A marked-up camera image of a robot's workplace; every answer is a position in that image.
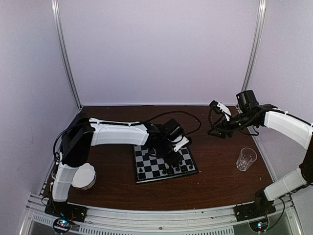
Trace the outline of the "black and grey chessboard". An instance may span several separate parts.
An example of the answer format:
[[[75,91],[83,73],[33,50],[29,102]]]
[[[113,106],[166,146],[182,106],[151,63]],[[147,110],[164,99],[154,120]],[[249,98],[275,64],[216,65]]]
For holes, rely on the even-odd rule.
[[[135,181],[137,184],[151,183],[162,181],[171,178],[186,177],[189,175],[197,174],[199,172],[198,167],[194,161],[191,151],[188,147],[181,148],[179,153],[182,155],[182,165],[187,166],[187,171],[176,172],[177,166],[168,166],[163,159],[157,159],[154,150],[149,150],[145,146],[134,146],[133,163]],[[163,169],[173,168],[173,174],[163,175]]]

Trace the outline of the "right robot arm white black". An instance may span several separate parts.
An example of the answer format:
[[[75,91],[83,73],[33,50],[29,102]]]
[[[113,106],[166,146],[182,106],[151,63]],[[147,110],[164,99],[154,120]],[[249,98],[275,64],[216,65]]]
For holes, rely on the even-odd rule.
[[[313,125],[275,105],[260,104],[252,90],[240,92],[236,98],[236,114],[223,103],[211,101],[208,135],[225,139],[245,128],[265,127],[301,146],[305,154],[296,169],[256,193],[250,210],[261,216],[273,201],[313,183]]]

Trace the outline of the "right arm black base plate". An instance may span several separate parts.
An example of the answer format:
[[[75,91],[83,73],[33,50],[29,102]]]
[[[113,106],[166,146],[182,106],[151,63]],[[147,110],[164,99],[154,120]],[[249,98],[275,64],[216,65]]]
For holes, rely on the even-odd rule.
[[[269,205],[264,209],[258,209],[255,206],[255,203],[238,204],[233,208],[233,210],[238,222],[255,219],[276,212],[274,205]]]

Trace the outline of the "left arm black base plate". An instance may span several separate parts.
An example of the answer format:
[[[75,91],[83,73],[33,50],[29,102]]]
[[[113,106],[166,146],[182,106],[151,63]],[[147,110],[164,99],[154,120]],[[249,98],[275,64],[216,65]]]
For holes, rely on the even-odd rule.
[[[68,202],[55,202],[49,198],[45,213],[64,218],[70,221],[84,222],[88,209],[84,206],[69,204]]]

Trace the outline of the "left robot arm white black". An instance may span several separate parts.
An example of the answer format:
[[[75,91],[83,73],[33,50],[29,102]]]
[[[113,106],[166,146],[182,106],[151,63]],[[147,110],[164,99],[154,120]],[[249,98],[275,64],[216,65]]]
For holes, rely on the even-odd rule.
[[[176,157],[188,144],[184,129],[175,120],[165,124],[153,124],[150,120],[139,122],[105,121],[96,118],[79,118],[56,138],[59,149],[53,147],[55,163],[58,164],[52,185],[51,209],[66,217],[70,206],[65,203],[74,175],[87,162],[92,146],[104,144],[131,144],[147,146],[163,158]]]

